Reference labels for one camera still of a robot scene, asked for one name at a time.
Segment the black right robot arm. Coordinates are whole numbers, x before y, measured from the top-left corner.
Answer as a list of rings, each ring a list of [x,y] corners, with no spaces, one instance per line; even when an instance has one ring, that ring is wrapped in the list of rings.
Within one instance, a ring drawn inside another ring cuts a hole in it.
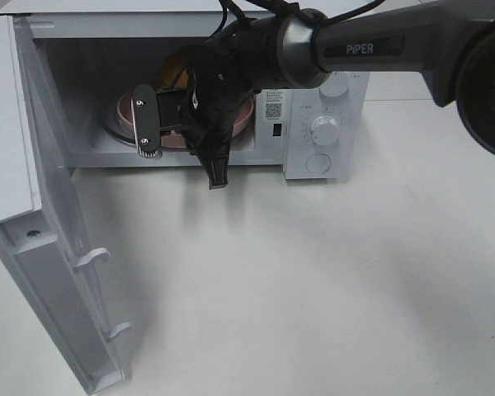
[[[389,12],[369,3],[332,18],[295,3],[262,1],[196,48],[184,133],[211,188],[228,182],[233,123],[266,89],[319,87],[333,72],[417,72],[439,107],[455,103],[473,139],[495,155],[495,1],[432,1]]]

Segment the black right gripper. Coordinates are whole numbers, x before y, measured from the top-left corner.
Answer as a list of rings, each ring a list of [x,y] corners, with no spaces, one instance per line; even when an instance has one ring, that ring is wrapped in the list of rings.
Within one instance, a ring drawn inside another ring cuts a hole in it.
[[[182,132],[194,150],[210,189],[228,185],[234,121],[252,87],[242,75],[235,53],[218,45],[201,45],[191,63],[184,116],[191,128]]]

